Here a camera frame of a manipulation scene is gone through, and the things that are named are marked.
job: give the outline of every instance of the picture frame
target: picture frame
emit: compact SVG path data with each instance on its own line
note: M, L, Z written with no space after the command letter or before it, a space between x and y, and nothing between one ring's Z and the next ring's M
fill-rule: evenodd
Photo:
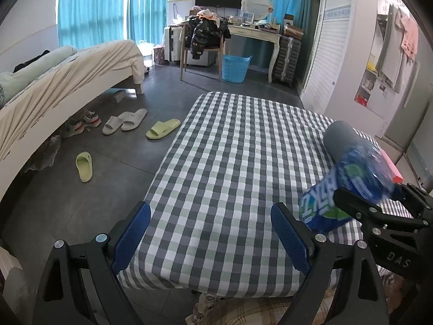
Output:
M233 17L233 25L241 25L243 23L242 17Z
M254 13L244 12L242 14L242 19L244 23L253 24L254 23Z

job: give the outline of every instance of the round mirror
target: round mirror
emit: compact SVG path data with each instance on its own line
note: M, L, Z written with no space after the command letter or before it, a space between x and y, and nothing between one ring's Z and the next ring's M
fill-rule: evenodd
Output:
M272 12L272 3L270 0L245 0L244 12L254 13L254 20L260 21Z

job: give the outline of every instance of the white desk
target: white desk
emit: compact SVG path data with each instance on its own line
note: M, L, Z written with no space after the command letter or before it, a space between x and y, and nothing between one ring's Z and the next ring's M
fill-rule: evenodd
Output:
M278 52L280 51L280 34L269 33L253 28L239 27L236 25L229 25L229 30L232 35L238 35L246 38L253 38L258 40L270 41L274 44L274 53L272 54L271 62L269 63L268 81L272 83L272 71L277 60Z

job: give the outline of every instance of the yellow-green slipper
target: yellow-green slipper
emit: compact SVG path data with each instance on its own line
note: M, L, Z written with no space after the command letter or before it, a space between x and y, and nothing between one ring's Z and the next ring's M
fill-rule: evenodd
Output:
M178 119L171 119L167 122L158 121L155 125L146 133L146 137L149 139L161 139L168 133L180 126L181 122Z
M88 152L78 154L75 160L81 182L88 182L93 176L92 157Z

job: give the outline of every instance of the water bottle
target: water bottle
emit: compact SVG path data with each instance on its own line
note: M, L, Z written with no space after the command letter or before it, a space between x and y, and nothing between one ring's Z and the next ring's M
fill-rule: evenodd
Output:
M334 192L343 187L373 204L390 197L392 172L380 151L369 141L349 145L341 159L300 200L300 219L314 232L327 233L351 219L334 204Z

